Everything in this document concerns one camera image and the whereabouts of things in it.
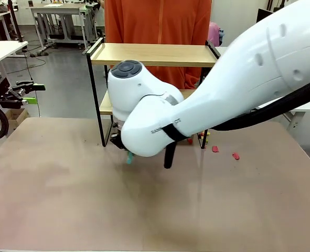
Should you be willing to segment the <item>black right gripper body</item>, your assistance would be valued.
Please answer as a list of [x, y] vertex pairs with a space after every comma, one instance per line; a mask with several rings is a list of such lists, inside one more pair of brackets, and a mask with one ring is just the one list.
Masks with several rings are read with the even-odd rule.
[[120, 150], [128, 151], [121, 139], [121, 130], [117, 129], [116, 132], [113, 132], [110, 136], [110, 141]]

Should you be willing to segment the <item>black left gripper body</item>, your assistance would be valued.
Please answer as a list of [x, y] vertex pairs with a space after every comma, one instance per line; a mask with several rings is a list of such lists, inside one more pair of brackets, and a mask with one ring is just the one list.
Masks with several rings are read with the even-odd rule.
[[12, 87], [0, 89], [0, 102], [18, 102], [18, 95]]

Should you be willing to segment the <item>open cardboard box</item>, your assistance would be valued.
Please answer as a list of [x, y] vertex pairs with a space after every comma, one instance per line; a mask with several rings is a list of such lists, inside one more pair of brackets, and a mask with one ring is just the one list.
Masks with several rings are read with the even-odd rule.
[[16, 129], [27, 118], [30, 117], [28, 111], [25, 108], [21, 109], [8, 109], [6, 112], [9, 128]]

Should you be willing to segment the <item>black metal pole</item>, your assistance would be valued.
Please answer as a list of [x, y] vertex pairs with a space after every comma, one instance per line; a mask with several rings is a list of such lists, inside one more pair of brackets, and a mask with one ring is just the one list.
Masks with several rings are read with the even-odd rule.
[[13, 8], [13, 2], [12, 2], [12, 0], [8, 0], [8, 5], [9, 5], [9, 9], [10, 9], [11, 16], [12, 16], [12, 19], [13, 19], [13, 26], [14, 26], [14, 28], [15, 28], [18, 41], [19, 41], [19, 42], [23, 42], [23, 39], [22, 39], [20, 30], [19, 30], [19, 26], [18, 26], [18, 23], [17, 23], [15, 11], [14, 11], [14, 8]]

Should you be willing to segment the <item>grey metal workbench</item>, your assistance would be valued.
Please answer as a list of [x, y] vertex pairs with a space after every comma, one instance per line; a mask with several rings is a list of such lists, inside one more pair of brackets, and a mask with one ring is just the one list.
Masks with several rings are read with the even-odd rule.
[[95, 8], [85, 3], [39, 3], [30, 8], [40, 53], [57, 44], [77, 44], [87, 51], [98, 39]]

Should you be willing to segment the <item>person in orange hoodie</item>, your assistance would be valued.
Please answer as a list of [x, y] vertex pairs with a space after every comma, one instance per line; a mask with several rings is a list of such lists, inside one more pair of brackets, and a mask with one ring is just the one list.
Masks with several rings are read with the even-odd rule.
[[102, 0], [109, 43], [204, 45], [212, 0]]

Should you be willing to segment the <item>pink cloth bundle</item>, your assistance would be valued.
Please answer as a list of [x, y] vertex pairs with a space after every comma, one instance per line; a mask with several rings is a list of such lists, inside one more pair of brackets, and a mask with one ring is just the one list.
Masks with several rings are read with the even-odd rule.
[[216, 23], [209, 23], [208, 40], [212, 42], [215, 47], [222, 45], [224, 35], [224, 30], [221, 29]]

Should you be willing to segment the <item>black frame wooden shelf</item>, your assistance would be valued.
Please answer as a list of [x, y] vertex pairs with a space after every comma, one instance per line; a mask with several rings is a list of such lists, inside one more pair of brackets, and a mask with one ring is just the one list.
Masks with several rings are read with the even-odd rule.
[[103, 65], [105, 78], [108, 67], [124, 60], [138, 60], [145, 66], [198, 67], [201, 68], [200, 82], [208, 70], [226, 51], [226, 47], [216, 47], [210, 41], [205, 45], [162, 45], [162, 44], [117, 44], [105, 43], [100, 38], [86, 52], [95, 110], [97, 114], [102, 146], [108, 143], [113, 125], [112, 107], [108, 93], [99, 102], [93, 65]]

